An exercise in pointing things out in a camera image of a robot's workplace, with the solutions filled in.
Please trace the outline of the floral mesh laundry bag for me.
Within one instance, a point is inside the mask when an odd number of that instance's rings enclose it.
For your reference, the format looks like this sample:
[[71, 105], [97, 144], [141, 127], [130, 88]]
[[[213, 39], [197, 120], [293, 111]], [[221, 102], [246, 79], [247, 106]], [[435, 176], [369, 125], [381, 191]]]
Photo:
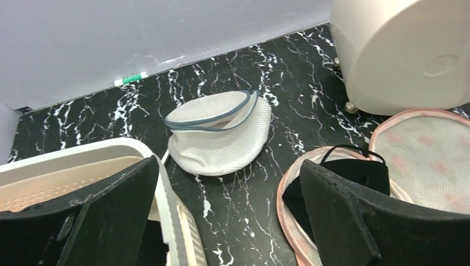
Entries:
[[[297, 265], [323, 265], [312, 242], [283, 201], [287, 186], [300, 176], [305, 160], [318, 164], [333, 146], [299, 157], [281, 179], [277, 215]], [[469, 120], [457, 114], [414, 109], [401, 112], [372, 134], [369, 154], [340, 149], [338, 157], [379, 161], [388, 167], [390, 197], [422, 207], [469, 215]]]

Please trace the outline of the black bra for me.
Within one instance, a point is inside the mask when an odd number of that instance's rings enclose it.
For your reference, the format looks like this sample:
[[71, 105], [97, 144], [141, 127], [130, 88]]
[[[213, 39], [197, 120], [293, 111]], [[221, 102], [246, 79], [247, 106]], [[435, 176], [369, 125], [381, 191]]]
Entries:
[[[338, 157], [334, 159], [334, 153], [340, 149], [351, 149], [363, 152], [368, 155], [369, 151], [351, 145], [334, 146], [322, 156], [318, 163], [322, 167], [336, 173], [337, 175], [378, 191], [385, 195], [390, 195], [389, 171], [383, 157], [379, 156], [379, 161], [369, 161], [358, 158]], [[294, 219], [300, 225], [308, 238], [315, 242], [313, 231], [306, 210], [304, 196], [300, 179], [295, 178], [283, 192], [283, 201], [287, 205]]]

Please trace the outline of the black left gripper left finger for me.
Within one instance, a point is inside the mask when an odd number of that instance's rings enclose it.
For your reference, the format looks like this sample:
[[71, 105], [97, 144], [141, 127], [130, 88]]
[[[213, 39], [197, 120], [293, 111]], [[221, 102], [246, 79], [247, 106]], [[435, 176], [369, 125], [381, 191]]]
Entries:
[[1, 264], [135, 265], [159, 170], [126, 156], [1, 186]]

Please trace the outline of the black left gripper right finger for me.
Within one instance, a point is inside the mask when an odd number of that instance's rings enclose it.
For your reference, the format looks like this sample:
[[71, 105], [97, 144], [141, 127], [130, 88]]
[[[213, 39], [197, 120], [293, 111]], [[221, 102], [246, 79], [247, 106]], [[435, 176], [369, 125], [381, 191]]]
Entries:
[[392, 198], [309, 160], [299, 178], [323, 265], [469, 264], [469, 215]]

